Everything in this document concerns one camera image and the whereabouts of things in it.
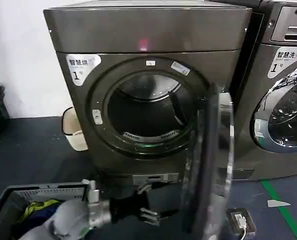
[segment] door glass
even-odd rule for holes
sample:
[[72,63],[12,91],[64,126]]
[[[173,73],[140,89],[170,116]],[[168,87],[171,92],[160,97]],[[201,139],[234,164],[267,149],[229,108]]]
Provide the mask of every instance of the door glass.
[[195,112],[194,97],[175,79],[160,74],[135,74],[108,102],[108,116],[123,137],[144,144],[176,138]]
[[254,113],[254,137],[271,152],[297,152],[297,69],[267,92]]
[[196,239],[218,239],[232,182],[233,106],[220,92],[211,85],[198,111],[183,178],[183,228]]

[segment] dryer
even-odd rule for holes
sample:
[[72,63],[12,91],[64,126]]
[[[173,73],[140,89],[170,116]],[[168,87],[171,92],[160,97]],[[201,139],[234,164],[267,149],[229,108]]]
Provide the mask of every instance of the dryer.
[[44,15],[94,165],[119,182],[177,181],[210,84],[230,86],[251,9],[101,0]]
[[224,1],[253,7],[230,89],[235,179],[297,174],[297,0]]

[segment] washing machine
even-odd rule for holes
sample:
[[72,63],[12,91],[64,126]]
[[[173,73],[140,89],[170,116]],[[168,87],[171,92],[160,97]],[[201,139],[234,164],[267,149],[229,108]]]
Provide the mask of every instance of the washing machine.
[[195,0],[98,0],[44,11],[99,170],[135,185],[179,179],[210,85],[230,86],[251,12]]
[[230,87],[235,179],[297,174],[297,0],[224,1],[253,8]]

